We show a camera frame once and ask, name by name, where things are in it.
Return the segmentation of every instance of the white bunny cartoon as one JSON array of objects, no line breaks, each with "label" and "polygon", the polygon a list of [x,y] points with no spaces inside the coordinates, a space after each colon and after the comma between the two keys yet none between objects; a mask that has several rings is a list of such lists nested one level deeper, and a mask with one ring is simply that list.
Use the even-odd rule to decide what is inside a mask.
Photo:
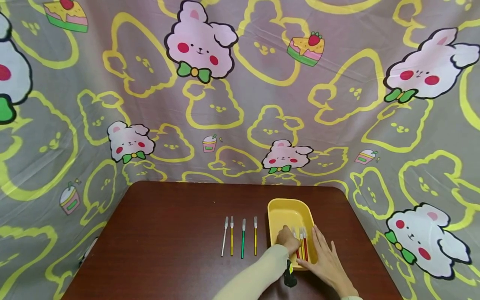
[{"label": "white bunny cartoon", "polygon": [[205,8],[189,0],[181,3],[178,22],[164,41],[168,57],[179,64],[177,74],[197,77],[204,84],[233,70],[231,47],[237,42],[232,26],[208,22]]},{"label": "white bunny cartoon", "polygon": [[112,159],[124,164],[132,158],[146,159],[155,149],[155,142],[147,136],[150,130],[142,124],[127,126],[122,121],[116,121],[108,129]]},{"label": "white bunny cartoon", "polygon": [[11,31],[10,21],[0,12],[0,124],[15,120],[14,106],[26,101],[32,91],[32,69],[10,40]]},{"label": "white bunny cartoon", "polygon": [[450,91],[462,70],[480,57],[479,45],[453,44],[457,32],[457,28],[439,29],[417,51],[391,65],[384,78],[384,85],[391,89],[385,102],[435,99]]},{"label": "white bunny cartoon", "polygon": [[387,219],[389,231],[385,237],[397,248],[409,264],[438,279],[454,278],[455,262],[471,264],[470,248],[445,227],[450,217],[427,203],[413,210],[393,213]]},{"label": "white bunny cartoon", "polygon": [[264,169],[269,174],[289,172],[293,168],[301,168],[310,162],[308,154],[313,149],[308,146],[294,146],[287,140],[278,140],[272,143],[270,152],[262,161]]}]

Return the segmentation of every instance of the drink cup illustration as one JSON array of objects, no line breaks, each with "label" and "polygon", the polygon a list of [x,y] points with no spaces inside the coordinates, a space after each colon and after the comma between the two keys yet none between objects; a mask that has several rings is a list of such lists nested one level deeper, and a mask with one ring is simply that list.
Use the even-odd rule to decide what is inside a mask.
[{"label": "drink cup illustration", "polygon": [[204,138],[204,152],[214,152],[216,147],[216,134]]},{"label": "drink cup illustration", "polygon": [[376,157],[377,153],[378,151],[373,151],[369,149],[363,150],[358,154],[357,158],[355,159],[355,162],[361,163],[362,165],[366,165]]},{"label": "drink cup illustration", "polygon": [[60,206],[67,215],[71,214],[80,205],[80,196],[77,189],[68,183],[68,188],[63,190],[60,197]]}]

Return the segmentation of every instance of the cartoon print fabric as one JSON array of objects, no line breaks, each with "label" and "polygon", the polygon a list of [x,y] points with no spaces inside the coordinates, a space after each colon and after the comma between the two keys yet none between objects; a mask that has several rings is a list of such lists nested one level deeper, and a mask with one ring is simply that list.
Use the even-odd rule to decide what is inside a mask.
[{"label": "cartoon print fabric", "polygon": [[388,220],[385,237],[409,264],[417,264],[435,278],[452,279],[455,262],[470,264],[469,247],[445,230],[450,217],[430,204],[395,212]]},{"label": "cartoon print fabric", "polygon": [[23,103],[32,90],[32,70],[26,57],[11,40],[12,26],[0,12],[0,124],[15,120],[14,106]]},{"label": "cartoon print fabric", "polygon": [[339,188],[403,298],[478,298],[480,5],[144,2],[0,0],[0,300],[140,180]]},{"label": "cartoon print fabric", "polygon": [[435,99],[452,89],[460,72],[480,56],[479,45],[454,44],[457,33],[457,28],[439,29],[417,51],[391,65],[384,84],[392,91],[385,102]]},{"label": "cartoon print fabric", "polygon": [[179,64],[181,77],[197,77],[207,84],[211,78],[225,78],[233,70],[230,48],[238,36],[228,24],[208,22],[205,8],[195,1],[183,1],[178,22],[165,37],[167,54]]}]

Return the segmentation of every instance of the green bow tie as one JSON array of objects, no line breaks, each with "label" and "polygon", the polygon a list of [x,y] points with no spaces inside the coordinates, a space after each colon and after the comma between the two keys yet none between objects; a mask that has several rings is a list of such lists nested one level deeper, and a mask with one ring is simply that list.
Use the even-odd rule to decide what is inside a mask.
[{"label": "green bow tie", "polygon": [[187,77],[193,76],[197,77],[202,83],[207,84],[210,82],[210,77],[212,75],[212,71],[207,68],[197,69],[193,68],[191,65],[187,64],[184,61],[180,62],[179,68],[177,69],[177,74],[180,77]]},{"label": "green bow tie", "polygon": [[137,158],[137,157],[141,158],[141,159],[146,159],[147,158],[145,156],[145,152],[138,151],[138,152],[135,152],[135,153],[132,153],[132,154],[125,154],[124,156],[122,156],[122,160],[123,160],[123,163],[126,164],[129,161],[131,161],[132,158]]},{"label": "green bow tie", "polygon": [[400,250],[400,252],[402,253],[402,256],[403,258],[405,259],[405,261],[409,264],[414,264],[414,262],[417,261],[417,258],[415,257],[415,255],[413,255],[412,252],[408,251],[407,249],[403,248],[402,244],[400,244],[397,239],[396,239],[396,235],[393,231],[389,231],[387,233],[385,233],[385,237],[387,238],[387,240],[394,244],[395,245],[395,248],[397,248],[398,250]]},{"label": "green bow tie", "polygon": [[396,87],[388,95],[385,96],[384,101],[392,102],[392,101],[398,100],[399,103],[407,103],[418,92],[419,91],[417,89],[402,91],[401,88]]},{"label": "green bow tie", "polygon": [[286,166],[283,166],[283,167],[271,167],[268,171],[268,174],[273,174],[275,172],[289,172],[290,169],[292,168],[291,165],[286,165]]},{"label": "green bow tie", "polygon": [[16,116],[17,112],[13,109],[10,98],[0,94],[0,124],[12,123]]}]

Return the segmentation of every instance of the hand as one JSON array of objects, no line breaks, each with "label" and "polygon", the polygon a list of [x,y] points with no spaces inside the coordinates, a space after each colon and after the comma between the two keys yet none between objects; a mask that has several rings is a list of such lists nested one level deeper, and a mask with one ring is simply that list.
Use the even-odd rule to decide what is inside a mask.
[{"label": "hand", "polygon": [[315,225],[312,228],[313,244],[317,250],[318,261],[316,264],[297,259],[297,263],[304,268],[309,269],[317,275],[322,281],[333,287],[340,298],[348,296],[358,296],[357,290],[353,287],[345,270],[338,259],[335,244],[332,241],[332,249],[328,247],[324,235]]},{"label": "hand", "polygon": [[276,242],[288,250],[289,257],[300,247],[300,241],[293,236],[287,225],[284,225],[282,230],[278,232]]}]

